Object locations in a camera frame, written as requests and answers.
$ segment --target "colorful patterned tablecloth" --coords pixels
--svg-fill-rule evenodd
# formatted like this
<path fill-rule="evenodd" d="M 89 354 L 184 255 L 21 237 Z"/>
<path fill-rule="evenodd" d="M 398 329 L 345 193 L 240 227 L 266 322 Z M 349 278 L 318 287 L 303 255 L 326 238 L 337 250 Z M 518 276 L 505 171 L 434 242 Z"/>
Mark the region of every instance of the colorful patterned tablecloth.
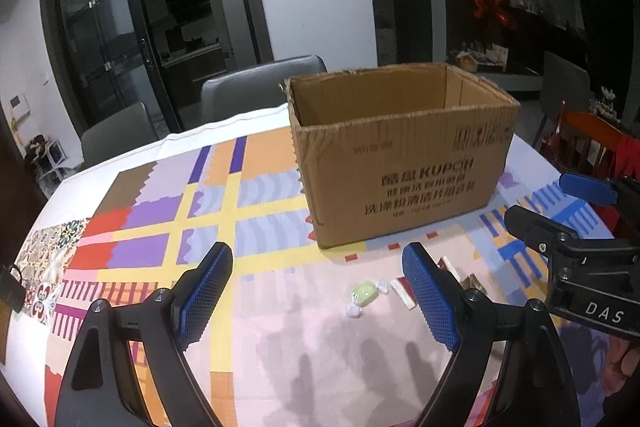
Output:
<path fill-rule="evenodd" d="M 401 249 L 418 240 L 436 261 L 446 255 L 462 277 L 475 273 L 494 301 L 520 305 L 544 298 L 545 260 L 504 228 L 502 216 L 514 203 L 566 223 L 582 237 L 610 237 L 587 204 L 562 194 L 557 182 L 537 182 L 545 178 L 541 169 L 549 180 L 557 173 L 540 156 L 535 164 L 531 155 L 519 161 L 524 151 L 531 152 L 515 137 L 487 208 L 329 250 L 319 250 L 314 240 L 288 128 L 121 172 L 57 262 L 54 271 L 63 275 L 50 281 L 49 426 L 89 304 L 100 297 L 112 305 L 136 303 L 172 286 L 214 241 L 231 245 L 234 272 L 186 357 L 226 427 L 411 425 L 449 353 L 433 340 L 420 311 L 410 311 L 393 293 L 378 297 L 361 318 L 347 318 L 355 286 L 400 276 Z M 29 248 L 23 262 L 38 257 Z M 594 425 L 602 415 L 598 378 L 606 337 L 557 325 L 574 370 L 582 424 Z M 142 344 L 132 343 L 131 350 L 154 423 L 169 425 Z M 469 425 L 488 404 L 500 357 L 497 347 Z"/>

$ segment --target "cardboard box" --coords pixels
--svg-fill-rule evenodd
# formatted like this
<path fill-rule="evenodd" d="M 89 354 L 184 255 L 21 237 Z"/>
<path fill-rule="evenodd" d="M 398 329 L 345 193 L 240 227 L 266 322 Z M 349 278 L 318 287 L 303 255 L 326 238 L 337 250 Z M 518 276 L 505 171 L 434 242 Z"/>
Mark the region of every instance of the cardboard box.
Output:
<path fill-rule="evenodd" d="M 446 64 L 299 76 L 285 90 L 320 247 L 485 206 L 520 106 Z"/>

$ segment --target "table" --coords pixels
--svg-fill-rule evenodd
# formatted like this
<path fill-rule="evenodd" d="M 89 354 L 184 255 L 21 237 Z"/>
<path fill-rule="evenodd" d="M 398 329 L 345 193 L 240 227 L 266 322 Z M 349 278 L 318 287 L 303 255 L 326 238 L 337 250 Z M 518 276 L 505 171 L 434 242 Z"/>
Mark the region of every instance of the table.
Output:
<path fill-rule="evenodd" d="M 73 311 L 74 306 L 81 306 L 81 302 L 88 306 L 98 294 L 112 303 L 125 303 L 143 298 L 159 285 L 172 285 L 179 273 L 197 263 L 197 255 L 202 254 L 195 252 L 190 237 L 200 238 L 204 244 L 217 239 L 234 245 L 232 279 L 203 339 L 186 352 L 196 379 L 227 427 L 411 424 L 433 392 L 448 352 L 433 340 L 419 311 L 407 310 L 395 295 L 381 295 L 359 319 L 345 317 L 344 309 L 357 284 L 401 275 L 399 254 L 412 240 L 422 241 L 436 259 L 446 255 L 462 277 L 475 273 L 493 300 L 522 304 L 531 297 L 543 298 L 546 266 L 542 257 L 526 251 L 504 230 L 502 214 L 507 206 L 519 203 L 542 211 L 577 229 L 583 237 L 610 237 L 590 207 L 561 193 L 558 173 L 514 137 L 505 174 L 487 208 L 392 236 L 320 251 L 313 241 L 311 225 L 300 219 L 306 205 L 296 191 L 299 187 L 293 191 L 272 190 L 268 197 L 264 190 L 260 196 L 256 196 L 258 192 L 249 196 L 253 189 L 242 185 L 246 173 L 234 167 L 239 148 L 242 155 L 256 158 L 260 147 L 265 146 L 256 145 L 260 140 L 271 140 L 270 147 L 282 146 L 288 124 L 286 106 L 239 115 L 181 135 L 169 135 L 156 144 L 80 172 L 60 185 L 32 232 L 72 220 L 86 225 L 85 218 L 106 204 L 103 198 L 113 194 L 111 185 L 127 169 L 138 168 L 118 179 L 131 178 L 132 172 L 140 172 L 139 166 L 150 161 L 158 161 L 167 172 L 177 172 L 169 166 L 176 162 L 175 155 L 191 157 L 196 165 L 199 158 L 213 158 L 214 150 L 227 151 L 226 166 L 230 163 L 230 168 L 225 166 L 228 176 L 225 171 L 222 192 L 205 188 L 205 180 L 215 178 L 218 171 L 211 169 L 207 177 L 201 167 L 196 178 L 192 172 L 182 188 L 174 221 L 136 225 L 137 230 L 156 227 L 153 230 L 158 235 L 166 232 L 166 251 L 162 250 L 159 260 L 143 263 L 141 255 L 120 252 L 119 257 L 111 253 L 107 262 L 89 255 L 90 248 L 97 251 L 115 235 L 121 243 L 148 239 L 131 232 L 133 225 L 126 224 L 105 238 L 104 233 L 94 233 L 100 232 L 95 228 L 98 219 L 94 219 L 88 229 L 83 229 L 78 250 L 65 271 L 49 325 L 24 313 L 12 315 L 7 365 L 2 372 L 40 425 L 47 424 L 47 417 L 53 418 L 56 384 L 64 371 L 72 333 L 79 328 L 81 315 L 74 315 L 78 311 Z M 265 131 L 272 133 L 254 136 Z M 290 160 L 283 162 L 281 168 L 271 167 L 290 176 L 292 164 Z M 254 180 L 260 174 L 254 172 L 252 176 Z M 167 175 L 167 184 L 175 185 L 177 177 Z M 163 183 L 151 185 L 149 178 L 137 193 L 167 190 Z M 218 187 L 213 182 L 209 185 Z M 212 212 L 203 203 L 207 194 L 219 195 L 219 204 L 211 203 Z M 258 241 L 255 232 L 253 236 L 245 232 L 251 219 L 278 221 L 279 213 L 295 217 L 297 235 L 279 235 L 273 239 L 275 246 L 265 247 L 268 241 Z M 189 230 L 202 230 L 203 234 L 187 233 L 185 239 Z M 186 243 L 191 250 L 182 251 Z M 606 337 L 576 325 L 563 325 L 561 337 L 566 343 L 579 344 L 579 349 L 569 349 L 568 356 L 577 379 L 583 425 L 594 425 L 602 415 L 598 406 L 604 395 L 597 380 Z M 133 351 L 152 418 L 157 425 L 164 425 L 143 351 L 140 346 L 134 346 Z M 486 404 L 500 356 L 497 349 L 490 360 L 475 415 Z"/>

